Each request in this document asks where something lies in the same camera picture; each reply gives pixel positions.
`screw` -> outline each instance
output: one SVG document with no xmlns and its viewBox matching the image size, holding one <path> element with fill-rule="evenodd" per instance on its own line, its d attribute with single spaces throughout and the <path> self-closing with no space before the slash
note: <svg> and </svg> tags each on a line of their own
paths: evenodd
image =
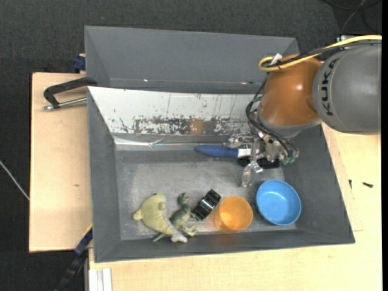
<svg viewBox="0 0 388 291">
<path fill-rule="evenodd" d="M 373 184 L 370 184 L 370 183 L 363 182 L 363 184 L 364 184 L 365 186 L 367 186 L 367 187 L 370 187 L 370 188 L 373 187 Z"/>
</svg>

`wire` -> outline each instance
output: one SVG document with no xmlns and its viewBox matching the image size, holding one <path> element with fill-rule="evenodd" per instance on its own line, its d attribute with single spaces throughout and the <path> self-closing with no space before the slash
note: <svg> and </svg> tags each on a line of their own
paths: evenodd
<svg viewBox="0 0 388 291">
<path fill-rule="evenodd" d="M 350 43 L 348 45 L 346 45 L 347 48 L 349 47 L 356 47 L 356 46 L 361 46 L 361 45 L 365 45 L 365 44 L 369 44 L 369 45 L 373 45 L 373 44 L 380 44 L 381 41 L 360 41 L 360 42 L 357 42 L 357 43 Z M 289 62 L 293 62 L 293 61 L 297 61 L 301 58 L 304 58 L 304 57 L 310 57 L 314 54 L 323 54 L 323 53 L 326 53 L 326 52 L 331 52 L 333 50 L 337 50 L 337 49 L 343 49 L 344 46 L 343 45 L 335 45 L 333 47 L 328 47 L 328 48 L 317 48 L 317 49 L 314 49 L 312 51 L 309 51 L 305 54 L 299 54 L 295 57 L 292 57 L 292 58 L 289 58 L 287 60 L 284 60 L 284 61 L 279 61 L 277 62 L 277 66 L 279 69 L 282 69 L 280 66 L 282 66 L 283 64 L 288 64 Z"/>
<path fill-rule="evenodd" d="M 16 184 L 16 186 L 18 187 L 18 189 L 20 190 L 20 192 L 23 193 L 23 195 L 25 196 L 25 198 L 27 198 L 28 200 L 30 200 L 30 197 L 28 196 L 28 194 L 23 190 L 23 188 L 20 186 L 20 184 L 16 181 L 15 177 L 11 174 L 11 172 L 8 170 L 8 168 L 6 168 L 6 166 L 2 163 L 1 159 L 0 159 L 0 165 L 2 165 L 2 168 L 4 168 L 4 170 L 8 173 L 9 177 L 11 177 L 11 179 L 12 179 L 13 182 Z"/>
<path fill-rule="evenodd" d="M 290 146 L 294 150 L 295 153 L 298 152 L 298 149 L 293 144 L 291 144 L 290 142 L 288 142 L 284 138 L 282 138 L 280 135 L 278 135 L 277 133 L 267 129 L 261 122 L 258 122 L 258 121 L 255 121 L 254 119 L 252 119 L 252 117 L 250 115 L 250 111 L 252 109 L 252 105 L 255 103 L 255 100 L 258 98 L 258 95 L 260 95 L 261 91 L 264 89 L 264 87 L 266 85 L 266 82 L 267 82 L 267 80 L 265 80 L 263 82 L 262 86 L 258 89 L 256 94 L 254 95 L 252 101 L 250 101 L 248 103 L 248 105 L 246 107 L 246 116 L 247 116 L 247 119 L 248 119 L 249 123 L 251 123 L 251 125 L 256 127 L 259 131 L 261 131 L 261 132 L 263 132 L 265 134 L 270 135 L 276 141 L 278 141 L 281 144 L 281 146 L 286 150 L 287 157 L 289 158 L 290 154 L 289 154 L 289 150 L 288 150 L 287 146 Z"/>
<path fill-rule="evenodd" d="M 276 62 L 275 64 L 268 64 L 269 61 L 273 60 L 272 56 L 265 57 L 262 60 L 260 60 L 258 67 L 260 70 L 265 71 L 265 72 L 271 72 L 271 71 L 276 71 L 279 69 L 284 69 L 291 67 L 293 65 L 299 64 L 300 62 L 306 61 L 310 58 L 316 57 L 322 53 L 324 53 L 327 49 L 333 50 L 337 49 L 339 47 L 342 47 L 342 45 L 350 45 L 350 44 L 360 44 L 360 41 L 366 41 L 366 40 L 371 40 L 371 41 L 382 41 L 382 36 L 381 35 L 366 35 L 366 36 L 356 36 L 354 38 L 349 38 L 347 40 L 343 40 L 340 42 L 336 42 L 332 45 L 329 45 L 327 47 L 323 47 L 321 49 L 316 49 L 314 50 L 314 53 L 309 53 L 308 55 L 301 55 L 298 59 L 292 59 L 291 62 Z"/>
<path fill-rule="evenodd" d="M 358 5 L 358 7 L 357 8 L 355 8 L 354 9 L 354 11 L 353 11 L 353 13 L 349 16 L 349 18 L 346 20 L 346 22 L 344 23 L 344 25 L 342 26 L 342 28 L 341 28 L 341 34 L 343 34 L 343 31 L 344 31 L 344 29 L 345 29 L 345 26 L 349 23 L 349 21 L 357 14 L 357 11 L 359 10 L 359 9 L 361 9 L 362 10 L 362 13 L 361 13 L 361 16 L 363 17 L 363 19 L 365 20 L 365 13 L 364 13 L 364 8 L 362 8 L 362 6 L 364 5 L 364 3 L 365 2 L 367 2 L 368 0 L 362 0 L 361 2 L 360 2 L 360 4 Z"/>
<path fill-rule="evenodd" d="M 372 4 L 369 4 L 367 6 L 363 6 L 363 4 L 366 2 L 366 1 L 363 1 L 363 0 L 360 0 L 360 3 L 357 5 L 357 7 L 346 7 L 346 6 L 343 6 L 343 5 L 338 5 L 338 4 L 335 4 L 333 3 L 332 1 L 330 0 L 319 0 L 319 1 L 322 1 L 326 4 L 329 4 L 330 6 L 332 7 L 335 7 L 335 8 L 339 8 L 341 10 L 348 10 L 348 11 L 353 11 L 353 13 L 349 16 L 349 18 L 346 20 L 345 24 L 343 25 L 341 31 L 343 31 L 344 27 L 349 23 L 349 21 L 356 15 L 357 11 L 358 10 L 361 10 L 361 19 L 363 20 L 363 23 L 364 25 L 370 30 L 372 31 L 373 33 L 378 33 L 376 29 L 373 29 L 369 23 L 367 22 L 366 20 L 366 16 L 365 16 L 365 10 L 367 10 L 368 8 L 371 8 L 371 7 L 374 7 L 375 5 L 378 5 L 382 0 L 377 0 L 376 2 L 372 3 Z"/>
</svg>

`gray carpet floor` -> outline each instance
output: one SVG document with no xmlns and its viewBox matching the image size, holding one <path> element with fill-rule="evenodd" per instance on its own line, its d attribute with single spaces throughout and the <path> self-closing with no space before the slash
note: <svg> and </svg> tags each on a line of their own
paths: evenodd
<svg viewBox="0 0 388 291">
<path fill-rule="evenodd" d="M 0 0 L 0 160 L 27 193 L 30 74 L 75 72 L 85 25 L 291 36 L 305 52 L 340 33 L 381 33 L 382 1 Z M 28 206 L 0 168 L 0 290 L 52 290 L 72 259 L 28 254 Z"/>
</svg>

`yellow cable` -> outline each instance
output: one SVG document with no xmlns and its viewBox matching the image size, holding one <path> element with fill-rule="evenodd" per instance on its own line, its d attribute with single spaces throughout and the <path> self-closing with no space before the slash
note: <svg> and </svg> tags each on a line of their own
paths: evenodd
<svg viewBox="0 0 388 291">
<path fill-rule="evenodd" d="M 329 45 L 327 47 L 323 47 L 322 49 L 326 49 L 326 48 L 329 49 L 329 48 L 334 47 L 334 46 L 346 45 L 346 44 L 350 44 L 350 43 L 354 43 L 354 42 L 358 42 L 358 41 L 363 41 L 363 40 L 382 41 L 382 36 L 381 35 L 355 36 L 355 37 L 347 39 L 347 40 L 343 40 L 343 41 L 340 41 L 340 42 L 333 43 L 332 45 Z M 292 65 L 299 64 L 300 62 L 306 61 L 306 60 L 308 60 L 308 59 L 310 59 L 312 57 L 318 56 L 318 55 L 320 55 L 320 53 L 309 55 L 309 56 L 303 57 L 301 59 L 298 59 L 296 61 L 288 62 L 287 64 L 281 65 L 281 67 L 279 67 L 277 65 L 275 65 L 273 67 L 263 67 L 263 64 L 265 62 L 271 61 L 273 59 L 273 57 L 269 56 L 269 57 L 265 57 L 262 60 L 260 60 L 260 62 L 258 64 L 258 67 L 262 71 L 271 72 L 271 71 L 276 71 L 276 70 L 279 70 L 279 69 L 288 68 L 288 67 L 290 67 Z"/>
</svg>

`wooden table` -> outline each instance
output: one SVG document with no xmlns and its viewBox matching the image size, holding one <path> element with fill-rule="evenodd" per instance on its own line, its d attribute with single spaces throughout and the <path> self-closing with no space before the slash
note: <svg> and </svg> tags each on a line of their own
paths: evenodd
<svg viewBox="0 0 388 291">
<path fill-rule="evenodd" d="M 31 252 L 74 249 L 92 221 L 86 103 L 42 110 L 46 87 L 83 76 L 32 77 Z M 94 263 L 90 248 L 89 267 L 111 268 L 113 290 L 382 290 L 381 137 L 324 132 L 355 244 L 114 263 Z"/>
</svg>

